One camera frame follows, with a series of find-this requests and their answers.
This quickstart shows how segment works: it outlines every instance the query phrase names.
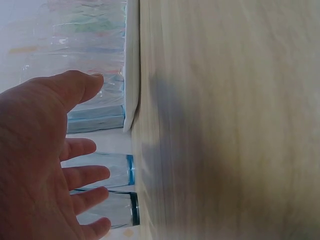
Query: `light wooden surface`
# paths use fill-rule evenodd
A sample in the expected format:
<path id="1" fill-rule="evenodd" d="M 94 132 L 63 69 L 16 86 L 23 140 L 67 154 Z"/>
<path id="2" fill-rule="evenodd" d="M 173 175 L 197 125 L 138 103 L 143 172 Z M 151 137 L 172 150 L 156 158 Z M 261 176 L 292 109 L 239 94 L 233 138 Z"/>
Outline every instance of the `light wooden surface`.
<path id="1" fill-rule="evenodd" d="M 320 239 L 320 1 L 140 5 L 141 239 Z"/>

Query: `hand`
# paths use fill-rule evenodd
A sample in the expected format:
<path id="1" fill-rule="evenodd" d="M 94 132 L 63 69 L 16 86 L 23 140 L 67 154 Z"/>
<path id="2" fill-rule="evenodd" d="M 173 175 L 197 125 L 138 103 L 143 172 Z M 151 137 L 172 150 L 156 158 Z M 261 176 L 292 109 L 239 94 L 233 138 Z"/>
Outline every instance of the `hand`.
<path id="1" fill-rule="evenodd" d="M 1 240 L 97 240 L 110 229 L 107 218 L 89 225 L 76 219 L 108 197 L 106 188 L 69 193 L 107 179 L 109 170 L 60 165 L 96 150 L 89 139 L 66 138 L 67 113 L 94 97 L 103 83 L 102 75 L 72 70 L 0 94 Z"/>

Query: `clear plastic wrap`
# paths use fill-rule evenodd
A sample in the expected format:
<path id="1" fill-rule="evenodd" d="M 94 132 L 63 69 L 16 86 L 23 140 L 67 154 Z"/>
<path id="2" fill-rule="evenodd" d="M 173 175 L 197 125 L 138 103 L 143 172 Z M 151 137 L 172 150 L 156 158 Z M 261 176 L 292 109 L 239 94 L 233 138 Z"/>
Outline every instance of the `clear plastic wrap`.
<path id="1" fill-rule="evenodd" d="M 99 93 L 91 100 L 77 105 L 68 114 L 68 132 L 119 128 L 122 127 L 124 119 L 124 78 L 121 59 L 122 56 L 118 53 L 36 53 L 26 59 L 20 81 L 23 83 L 31 78 L 48 77 L 67 70 L 103 74 L 104 84 Z"/>
<path id="2" fill-rule="evenodd" d="M 71 191 L 71 194 L 81 193 L 83 190 Z M 76 218 L 81 225 L 109 218 L 111 228 L 126 228 L 140 224 L 138 197 L 135 192 L 110 191 L 107 200 L 81 213 Z"/>
<path id="3" fill-rule="evenodd" d="M 125 1 L 116 0 L 44 4 L 38 11 L 34 35 L 52 50 L 98 47 L 123 52 L 125 8 Z"/>
<path id="4" fill-rule="evenodd" d="M 85 186 L 85 188 L 96 188 L 101 186 L 113 188 L 135 184 L 135 167 L 132 155 L 95 152 L 61 162 L 63 168 L 87 165 L 107 167 L 110 170 L 110 178 L 91 183 Z"/>

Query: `finger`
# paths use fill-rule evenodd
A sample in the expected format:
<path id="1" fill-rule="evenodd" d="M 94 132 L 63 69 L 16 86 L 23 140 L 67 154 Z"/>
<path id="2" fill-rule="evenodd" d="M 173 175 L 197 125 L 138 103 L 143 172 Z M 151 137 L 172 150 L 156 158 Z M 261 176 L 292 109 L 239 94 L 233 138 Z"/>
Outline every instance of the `finger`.
<path id="1" fill-rule="evenodd" d="M 82 232 L 86 240 L 98 240 L 103 238 L 111 228 L 111 222 L 103 217 L 89 225 L 82 225 Z"/>
<path id="2" fill-rule="evenodd" d="M 95 142 L 90 139 L 66 138 L 59 159 L 62 162 L 78 156 L 92 154 L 96 149 Z"/>
<path id="3" fill-rule="evenodd" d="M 79 215 L 86 210 L 102 203 L 109 196 L 108 190 L 101 186 L 94 188 L 89 191 L 84 191 L 77 194 L 71 195 L 71 200 L 73 204 L 73 211 L 75 215 Z"/>
<path id="4" fill-rule="evenodd" d="M 92 99 L 102 88 L 104 77 L 101 74 L 88 75 L 69 70 L 50 77 L 37 77 L 24 84 L 38 84 L 49 88 L 69 112 L 77 104 Z"/>
<path id="5" fill-rule="evenodd" d="M 69 191 L 110 177 L 105 166 L 75 166 L 62 168 Z"/>

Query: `wooden table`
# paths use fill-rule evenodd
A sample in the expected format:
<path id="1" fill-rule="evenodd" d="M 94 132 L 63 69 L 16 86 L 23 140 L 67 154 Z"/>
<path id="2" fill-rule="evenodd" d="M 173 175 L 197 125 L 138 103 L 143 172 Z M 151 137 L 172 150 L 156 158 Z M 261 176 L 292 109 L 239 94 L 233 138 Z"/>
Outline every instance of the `wooden table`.
<path id="1" fill-rule="evenodd" d="M 141 239 L 320 239 L 320 2 L 140 14 Z"/>

